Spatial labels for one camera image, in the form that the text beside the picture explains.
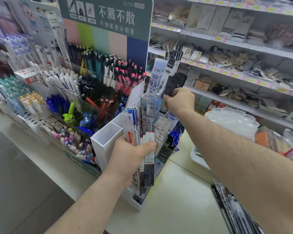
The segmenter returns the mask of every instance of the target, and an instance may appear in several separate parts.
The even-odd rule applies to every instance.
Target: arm
[[[188,89],[165,99],[208,166],[265,233],[293,233],[293,162],[196,113]]]
[[[45,234],[101,234],[122,191],[133,181],[142,158],[154,150],[151,141],[133,147],[119,138],[106,170]]]

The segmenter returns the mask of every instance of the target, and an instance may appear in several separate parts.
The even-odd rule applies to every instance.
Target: gray tile floor
[[[43,234],[73,203],[0,132],[0,234]]]

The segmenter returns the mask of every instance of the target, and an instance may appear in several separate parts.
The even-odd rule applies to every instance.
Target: color stripe panel
[[[63,18],[63,23],[66,28],[67,40],[70,43],[80,44],[77,22]]]
[[[92,26],[78,22],[77,29],[79,33],[80,44],[84,45],[85,47],[89,47],[90,45],[94,46]]]
[[[137,67],[143,67],[145,70],[147,65],[149,43],[140,39],[127,36],[127,61],[131,59]]]
[[[103,54],[110,55],[110,43],[109,43],[109,31],[103,30],[97,27],[91,27],[93,34],[94,46],[97,50],[100,50]]]
[[[127,36],[109,32],[110,51],[124,61],[127,60]]]

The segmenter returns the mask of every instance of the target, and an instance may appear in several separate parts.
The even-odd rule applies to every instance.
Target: pink stripe
[[[109,32],[110,52],[127,61],[127,36]]]
[[[77,22],[63,18],[63,23],[66,28],[67,40],[71,43],[81,44],[79,39],[79,32],[77,29]]]

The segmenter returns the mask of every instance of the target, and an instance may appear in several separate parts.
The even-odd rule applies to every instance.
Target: white countertop
[[[1,111],[0,131],[74,200],[96,180],[63,151],[52,144],[43,145]],[[212,182],[215,177],[191,161],[187,136],[187,133],[183,135],[181,150],[166,163],[140,213],[122,198],[118,200],[106,227],[110,234],[229,234],[210,184],[206,182]]]

